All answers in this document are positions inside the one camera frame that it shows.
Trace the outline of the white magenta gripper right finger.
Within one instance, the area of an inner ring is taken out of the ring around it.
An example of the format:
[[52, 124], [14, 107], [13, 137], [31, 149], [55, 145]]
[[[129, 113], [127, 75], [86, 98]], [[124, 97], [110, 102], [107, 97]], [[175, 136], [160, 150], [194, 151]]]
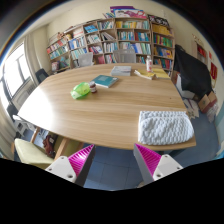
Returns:
[[170, 155], [160, 155], [139, 144], [134, 144], [133, 153], [145, 185], [182, 169]]

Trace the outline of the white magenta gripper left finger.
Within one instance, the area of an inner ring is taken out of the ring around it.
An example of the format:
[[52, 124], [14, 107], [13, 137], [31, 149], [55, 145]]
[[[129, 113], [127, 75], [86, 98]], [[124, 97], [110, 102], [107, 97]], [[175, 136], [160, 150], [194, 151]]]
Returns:
[[46, 171], [83, 187], [95, 156], [95, 145], [89, 145], [69, 157], [60, 156]]

